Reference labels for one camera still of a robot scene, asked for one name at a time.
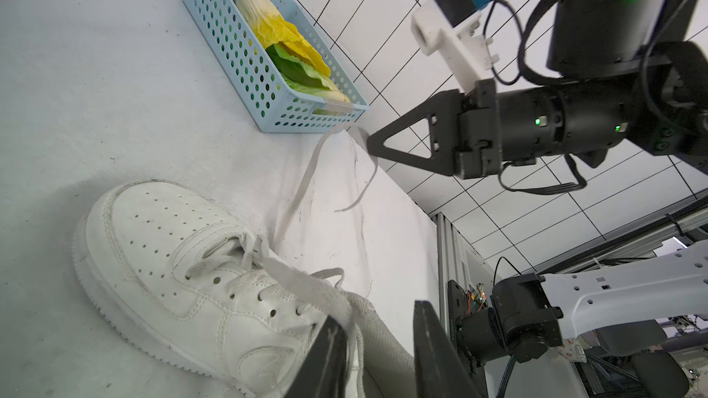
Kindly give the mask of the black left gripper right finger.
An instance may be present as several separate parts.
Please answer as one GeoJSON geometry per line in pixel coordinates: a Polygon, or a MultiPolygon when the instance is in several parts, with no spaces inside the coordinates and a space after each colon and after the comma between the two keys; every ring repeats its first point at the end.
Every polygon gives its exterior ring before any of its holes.
{"type": "Polygon", "coordinates": [[[415,302],[413,329],[417,396],[481,397],[429,302],[415,302]]]}

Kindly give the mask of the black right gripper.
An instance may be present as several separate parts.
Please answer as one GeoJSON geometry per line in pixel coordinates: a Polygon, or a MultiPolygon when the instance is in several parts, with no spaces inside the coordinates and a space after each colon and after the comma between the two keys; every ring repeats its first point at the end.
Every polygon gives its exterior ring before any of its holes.
{"type": "Polygon", "coordinates": [[[500,111],[493,79],[484,79],[468,95],[441,91],[402,114],[366,140],[367,152],[411,168],[462,179],[496,175],[502,167],[500,111]],[[398,138],[427,129],[428,155],[401,147],[398,138]]]}

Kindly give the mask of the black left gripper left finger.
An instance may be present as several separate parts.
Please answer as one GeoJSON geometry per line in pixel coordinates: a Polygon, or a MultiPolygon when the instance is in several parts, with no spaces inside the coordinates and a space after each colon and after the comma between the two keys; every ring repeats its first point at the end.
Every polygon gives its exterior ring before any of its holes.
{"type": "Polygon", "coordinates": [[[341,398],[347,384],[348,336],[327,317],[285,398],[341,398]]]}

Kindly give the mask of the white sneaker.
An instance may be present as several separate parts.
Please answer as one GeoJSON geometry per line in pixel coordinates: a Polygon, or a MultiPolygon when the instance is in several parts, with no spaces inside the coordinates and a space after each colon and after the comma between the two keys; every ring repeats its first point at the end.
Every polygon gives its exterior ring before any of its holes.
{"type": "Polygon", "coordinates": [[[105,320],[155,359],[234,386],[292,391],[328,319],[345,333],[344,394],[413,397],[415,361],[339,267],[304,273],[199,193],[147,180],[103,195],[73,263],[105,320]]]}

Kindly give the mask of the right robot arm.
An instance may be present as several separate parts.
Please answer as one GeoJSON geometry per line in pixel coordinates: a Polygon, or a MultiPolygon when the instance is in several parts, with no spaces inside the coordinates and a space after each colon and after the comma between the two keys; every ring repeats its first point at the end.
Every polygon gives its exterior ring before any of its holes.
{"type": "MultiPolygon", "coordinates": [[[[697,0],[540,0],[526,42],[556,14],[542,76],[517,51],[527,90],[500,93],[477,34],[483,10],[505,0],[431,0],[414,14],[422,53],[440,53],[459,83],[367,140],[377,157],[460,179],[501,177],[510,167],[560,155],[569,170],[598,167],[629,140],[654,156],[707,169],[707,61],[685,40],[697,0]]],[[[414,314],[416,389],[421,397],[484,397],[485,365],[506,359],[498,395],[514,368],[584,333],[707,310],[707,248],[579,274],[494,280],[487,303],[450,282],[440,324],[418,302],[414,314]]]]}

